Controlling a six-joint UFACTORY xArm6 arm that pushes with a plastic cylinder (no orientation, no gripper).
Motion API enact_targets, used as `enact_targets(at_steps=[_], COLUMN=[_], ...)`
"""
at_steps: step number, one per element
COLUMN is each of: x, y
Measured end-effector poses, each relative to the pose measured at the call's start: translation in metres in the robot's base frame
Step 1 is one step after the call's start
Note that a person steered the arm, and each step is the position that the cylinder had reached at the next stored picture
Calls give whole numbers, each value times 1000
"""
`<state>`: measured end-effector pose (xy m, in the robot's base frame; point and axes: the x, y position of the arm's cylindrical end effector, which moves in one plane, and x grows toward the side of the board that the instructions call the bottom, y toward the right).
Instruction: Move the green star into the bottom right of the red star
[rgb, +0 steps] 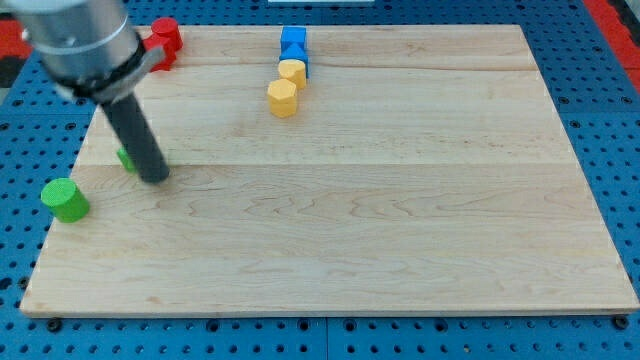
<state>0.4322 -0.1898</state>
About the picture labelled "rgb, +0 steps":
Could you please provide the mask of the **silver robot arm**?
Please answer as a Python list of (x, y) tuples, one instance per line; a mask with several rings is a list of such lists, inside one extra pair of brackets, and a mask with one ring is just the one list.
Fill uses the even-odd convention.
[(23, 39), (40, 54), (49, 76), (68, 97), (111, 104), (165, 59), (147, 50), (117, 0), (5, 0), (23, 26)]

